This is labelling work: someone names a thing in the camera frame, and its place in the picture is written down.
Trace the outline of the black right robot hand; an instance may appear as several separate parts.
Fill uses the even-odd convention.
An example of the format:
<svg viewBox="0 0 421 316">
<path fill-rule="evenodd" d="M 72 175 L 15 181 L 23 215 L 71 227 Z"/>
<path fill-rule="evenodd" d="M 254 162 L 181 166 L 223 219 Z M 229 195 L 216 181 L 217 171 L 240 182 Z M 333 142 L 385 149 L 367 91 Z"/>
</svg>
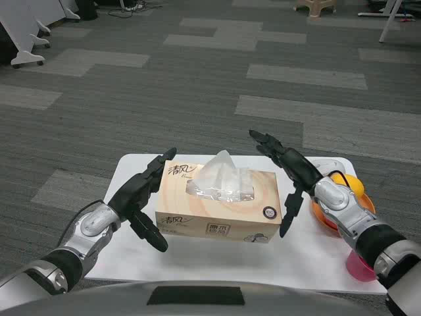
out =
<svg viewBox="0 0 421 316">
<path fill-rule="evenodd" d="M 298 215 L 303 203 L 303 193 L 310 197 L 314 195 L 314 187 L 323 176 L 318 169 L 303 155 L 292 147 L 284 147 L 282 143 L 270 134 L 262 134 L 256 130 L 249 131 L 250 137 L 258 143 L 257 150 L 267 156 L 276 166 L 280 167 L 293 182 L 295 191 L 288 194 L 284 203 L 286 214 L 280 224 L 280 237 L 283 238 L 289 230 L 294 218 Z"/>
</svg>

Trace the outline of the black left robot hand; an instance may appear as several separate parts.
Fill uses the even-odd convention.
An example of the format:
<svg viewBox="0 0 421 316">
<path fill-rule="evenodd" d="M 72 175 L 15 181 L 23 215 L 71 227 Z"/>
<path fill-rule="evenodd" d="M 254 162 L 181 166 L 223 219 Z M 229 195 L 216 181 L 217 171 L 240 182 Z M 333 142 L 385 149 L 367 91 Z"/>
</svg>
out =
<svg viewBox="0 0 421 316">
<path fill-rule="evenodd" d="M 159 191 L 165 163 L 173 160 L 176 154 L 177 149 L 173 147 L 163 155 L 156 156 L 143 172 L 126 181 L 107 203 L 122 221 L 130 222 L 131 229 L 139 238 L 160 252 L 168 249 L 168 243 L 142 209 L 148 204 L 151 194 Z"/>
</svg>

